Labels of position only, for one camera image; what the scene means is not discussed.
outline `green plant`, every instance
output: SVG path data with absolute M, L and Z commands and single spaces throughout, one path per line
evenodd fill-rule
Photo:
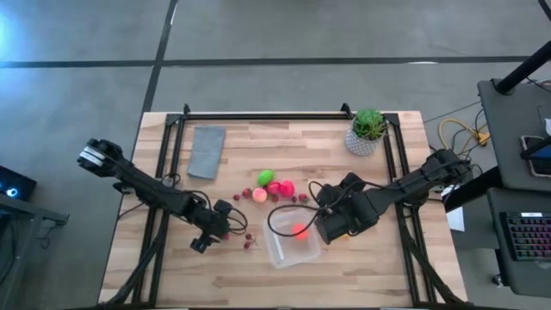
M 387 128 L 382 114 L 374 109 L 364 109 L 356 113 L 352 130 L 359 137 L 367 140 L 377 140 Z

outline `floor tile line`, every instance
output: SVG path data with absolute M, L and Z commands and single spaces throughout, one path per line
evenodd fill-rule
M 158 54 L 166 52 L 166 44 Z M 432 65 L 517 63 L 529 56 L 460 56 L 460 57 L 336 57 L 273 59 L 160 59 L 160 60 L 85 60 L 85 61 L 4 61 L 0 68 L 96 68 L 96 67 L 202 67 L 269 65 Z
M 178 0 L 170 0 L 166 17 L 164 18 L 163 32 L 161 39 L 158 43 L 157 56 L 155 57 L 155 65 L 152 69 L 152 74 L 147 85 L 147 91 L 145 92 L 144 104 L 142 105 L 141 112 L 149 112 L 152 110 L 153 98 L 155 97 L 155 91 L 157 90 L 158 78 L 161 74 L 161 68 L 163 67 L 164 54 L 166 53 L 166 47 L 169 43 L 170 30 L 172 29 L 172 22 L 174 14 L 176 13 L 176 7 Z
M 154 60 L 0 61 L 0 68 L 116 68 L 151 67 Z

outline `white plant pot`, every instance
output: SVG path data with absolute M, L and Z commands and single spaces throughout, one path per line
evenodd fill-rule
M 354 133 L 352 126 L 350 126 L 344 136 L 344 143 L 346 144 L 346 147 L 349 151 L 358 156 L 368 156 L 373 154 L 379 143 L 381 143 L 381 138 L 377 140 L 362 139 Z

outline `white paper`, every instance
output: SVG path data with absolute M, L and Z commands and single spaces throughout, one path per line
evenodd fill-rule
M 458 189 L 459 185 L 450 185 L 442 191 L 442 196 L 447 195 L 452 189 Z M 459 232 L 465 232 L 465 221 L 463 220 L 463 207 L 458 207 L 454 211 L 448 212 L 448 226 Z

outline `small red berry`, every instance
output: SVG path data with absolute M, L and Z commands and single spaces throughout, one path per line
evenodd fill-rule
M 252 189 L 245 189 L 245 190 L 243 190 L 242 195 L 243 195 L 243 197 L 245 197 L 245 198 L 251 197 L 251 195 L 252 195 Z

